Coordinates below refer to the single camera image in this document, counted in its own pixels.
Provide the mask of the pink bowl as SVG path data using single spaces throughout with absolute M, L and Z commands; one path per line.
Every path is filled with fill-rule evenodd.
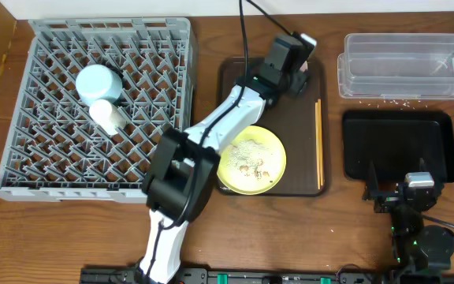
M 308 63 L 304 62 L 300 67 L 300 71 L 305 72 L 307 70 L 308 70 Z

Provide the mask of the white cup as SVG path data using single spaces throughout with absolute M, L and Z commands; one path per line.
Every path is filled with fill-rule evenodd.
M 120 111 L 105 99 L 95 100 L 89 108 L 89 114 L 94 122 L 110 136 L 117 135 L 117 129 L 123 129 L 127 125 Z

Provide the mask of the light blue bowl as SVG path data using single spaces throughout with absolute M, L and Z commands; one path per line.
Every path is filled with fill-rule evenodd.
M 79 72 L 75 87 L 81 101 L 89 107 L 100 99 L 117 101 L 122 93 L 122 80 L 104 65 L 89 65 Z

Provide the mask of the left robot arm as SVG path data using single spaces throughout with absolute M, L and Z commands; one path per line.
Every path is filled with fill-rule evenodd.
M 139 264 L 140 282 L 173 279 L 188 225 L 210 199 L 221 153 L 281 95 L 298 95 L 305 89 L 309 73 L 303 66 L 316 46 L 304 33 L 278 36 L 255 74 L 239 77 L 211 114 L 184 131 L 164 131 L 142 186 L 151 231 Z

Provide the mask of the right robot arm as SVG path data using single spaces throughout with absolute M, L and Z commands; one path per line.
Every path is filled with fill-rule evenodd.
M 422 214 L 437 203 L 443 188 L 421 160 L 418 172 L 406 174 L 392 192 L 383 191 L 370 163 L 363 199 L 374 202 L 374 212 L 390 215 L 392 250 L 398 263 L 380 277 L 380 283 L 443 282 L 442 272 L 451 268 L 454 233 L 443 226 L 426 226 Z

